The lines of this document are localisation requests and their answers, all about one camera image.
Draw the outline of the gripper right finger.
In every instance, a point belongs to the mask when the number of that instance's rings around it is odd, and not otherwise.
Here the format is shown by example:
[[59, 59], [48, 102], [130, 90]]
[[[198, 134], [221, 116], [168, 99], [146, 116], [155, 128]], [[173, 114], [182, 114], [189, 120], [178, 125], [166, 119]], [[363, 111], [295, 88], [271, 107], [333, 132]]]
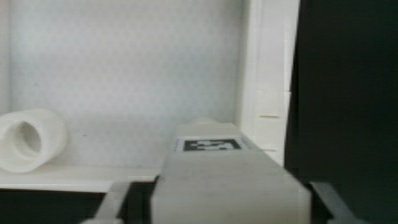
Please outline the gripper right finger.
[[356, 216], [333, 184], [329, 182], [311, 182], [311, 187], [333, 215], [327, 224], [370, 224], [370, 222]]

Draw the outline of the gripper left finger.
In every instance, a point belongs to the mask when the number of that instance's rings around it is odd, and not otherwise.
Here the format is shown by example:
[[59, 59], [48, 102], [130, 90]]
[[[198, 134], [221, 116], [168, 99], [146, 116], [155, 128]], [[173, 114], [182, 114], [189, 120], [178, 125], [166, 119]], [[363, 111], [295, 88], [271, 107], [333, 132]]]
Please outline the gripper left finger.
[[153, 189], [153, 182], [114, 183], [95, 216], [80, 224], [152, 224]]

